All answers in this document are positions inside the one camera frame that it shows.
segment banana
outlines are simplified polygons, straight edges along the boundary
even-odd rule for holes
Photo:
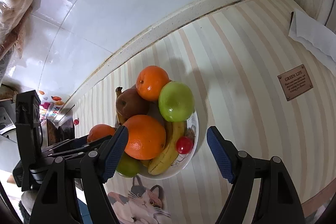
[[[180,137],[184,136],[185,128],[186,122],[165,121],[166,145],[164,150],[149,163],[148,173],[152,175],[161,174],[176,160],[179,155],[179,152],[175,149],[176,142]]]

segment pear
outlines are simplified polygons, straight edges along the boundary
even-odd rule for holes
[[[149,101],[140,97],[136,89],[130,88],[119,95],[115,107],[125,119],[129,119],[135,115],[146,115],[149,110]]]

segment orange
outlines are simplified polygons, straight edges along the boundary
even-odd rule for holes
[[[153,117],[135,115],[124,124],[128,129],[125,152],[138,160],[150,160],[158,156],[166,144],[166,131]]]
[[[87,136],[87,142],[93,142],[107,135],[114,135],[116,132],[116,128],[109,126],[108,124],[97,124],[93,128],[91,128],[89,135]]]
[[[136,89],[138,94],[147,101],[157,101],[164,85],[169,82],[166,71],[157,66],[144,68],[137,80]]]

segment sign plaque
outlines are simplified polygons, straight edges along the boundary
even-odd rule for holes
[[[309,75],[304,65],[278,75],[287,101],[290,101],[313,88]]]

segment striped tablecloth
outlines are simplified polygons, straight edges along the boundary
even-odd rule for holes
[[[76,137],[98,123],[113,126],[116,87],[134,85],[148,65],[162,67],[194,94],[199,143],[187,167],[166,180],[115,175],[105,185],[113,192],[112,202],[118,194],[127,197],[133,186],[157,194],[166,213],[151,211],[156,222],[137,218],[136,223],[215,223],[231,186],[220,176],[206,143],[211,125],[253,157],[281,157],[302,202],[335,178],[336,82],[310,52],[288,37],[294,8],[301,9],[293,0],[246,0],[218,10],[143,50],[78,101],[73,116],[80,119]],[[277,75],[301,64],[314,88],[287,102]],[[257,182],[246,223],[253,216],[258,188]],[[118,211],[129,209],[126,203],[117,201],[114,206],[118,205]]]

